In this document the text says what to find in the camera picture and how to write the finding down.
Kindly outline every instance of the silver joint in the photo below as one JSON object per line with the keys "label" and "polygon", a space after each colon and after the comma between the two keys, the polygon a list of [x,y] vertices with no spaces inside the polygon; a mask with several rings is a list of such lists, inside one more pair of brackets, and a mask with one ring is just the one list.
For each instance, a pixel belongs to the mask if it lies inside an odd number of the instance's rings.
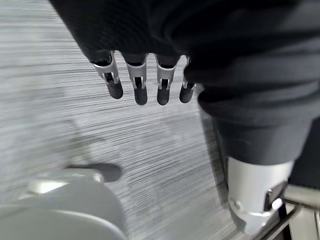
{"label": "silver joint", "polygon": [[132,82],[133,88],[137,89],[135,78],[141,78],[141,88],[145,89],[147,85],[147,61],[140,66],[132,66],[130,64],[126,64],[129,72],[129,77]]}
{"label": "silver joint", "polygon": [[119,74],[118,68],[116,64],[116,60],[114,57],[114,52],[111,52],[111,63],[107,66],[99,66],[93,63],[95,70],[98,72],[99,76],[104,79],[105,83],[108,85],[109,82],[107,81],[106,74],[111,74],[114,84],[119,83]]}
{"label": "silver joint", "polygon": [[[185,76],[183,77],[182,86],[183,86],[184,89],[187,89],[187,87],[188,87],[188,81],[187,81]],[[195,87],[196,87],[196,84],[194,83],[191,89],[194,90]]]}
{"label": "silver joint", "polygon": [[158,82],[158,89],[162,90],[162,80],[167,79],[168,85],[166,86],[166,90],[169,90],[174,79],[174,74],[175,74],[177,65],[175,65],[172,68],[164,68],[160,66],[158,59],[157,58],[155,59],[156,59],[156,80]]}

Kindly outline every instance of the striped gray floor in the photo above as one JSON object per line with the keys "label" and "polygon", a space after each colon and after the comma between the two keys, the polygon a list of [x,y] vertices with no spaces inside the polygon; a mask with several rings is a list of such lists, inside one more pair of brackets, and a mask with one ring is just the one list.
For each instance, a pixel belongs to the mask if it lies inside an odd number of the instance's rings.
{"label": "striped gray floor", "polygon": [[124,175],[109,186],[123,204],[131,240],[247,239],[220,204],[222,175],[212,174],[196,98],[179,102],[186,59],[167,106],[157,103],[153,55],[145,106],[135,104],[119,53],[116,61],[120,100],[109,96],[47,2],[0,1],[0,203],[15,199],[36,173],[116,163]]}

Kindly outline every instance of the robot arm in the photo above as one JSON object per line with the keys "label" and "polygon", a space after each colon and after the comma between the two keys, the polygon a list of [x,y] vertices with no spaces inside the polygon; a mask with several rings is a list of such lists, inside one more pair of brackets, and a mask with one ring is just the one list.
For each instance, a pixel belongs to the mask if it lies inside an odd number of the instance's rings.
{"label": "robot arm", "polygon": [[169,101],[180,55],[180,99],[196,83],[228,158],[229,207],[258,232],[282,195],[320,115],[320,2],[292,0],[51,0],[113,98],[123,90],[113,51],[127,63],[137,104],[147,102],[146,54],[157,59],[158,103]]}

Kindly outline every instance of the black fingertip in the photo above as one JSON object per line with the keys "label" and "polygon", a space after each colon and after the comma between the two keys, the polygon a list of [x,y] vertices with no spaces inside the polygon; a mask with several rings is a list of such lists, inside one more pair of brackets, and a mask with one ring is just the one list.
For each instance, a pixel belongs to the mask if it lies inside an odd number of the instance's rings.
{"label": "black fingertip", "polygon": [[148,101],[147,88],[137,88],[134,90],[135,102],[138,105],[145,105]]}
{"label": "black fingertip", "polygon": [[117,84],[115,84],[113,81],[110,81],[108,82],[107,87],[111,97],[114,99],[120,99],[124,95],[120,81]]}
{"label": "black fingertip", "polygon": [[186,104],[188,102],[190,102],[192,95],[194,93],[194,90],[192,88],[184,88],[183,86],[181,86],[181,90],[180,90],[180,102],[182,102],[183,104]]}
{"label": "black fingertip", "polygon": [[166,105],[169,102],[169,97],[170,97],[170,90],[158,88],[156,100],[160,105],[162,106]]}

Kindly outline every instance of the gray fabric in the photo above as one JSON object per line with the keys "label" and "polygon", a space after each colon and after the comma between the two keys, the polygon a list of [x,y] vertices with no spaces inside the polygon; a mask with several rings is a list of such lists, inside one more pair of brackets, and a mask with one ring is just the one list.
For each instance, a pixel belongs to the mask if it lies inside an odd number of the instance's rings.
{"label": "gray fabric", "polygon": [[[136,105],[116,52],[124,95],[116,100],[53,8],[41,0],[0,1],[0,202],[17,198],[36,173],[68,164],[115,163],[108,183],[131,240],[236,240],[221,206],[196,97],[179,101],[183,57],[168,105],[157,103],[156,61],[147,58],[148,103]],[[218,160],[211,139],[211,157]]]}

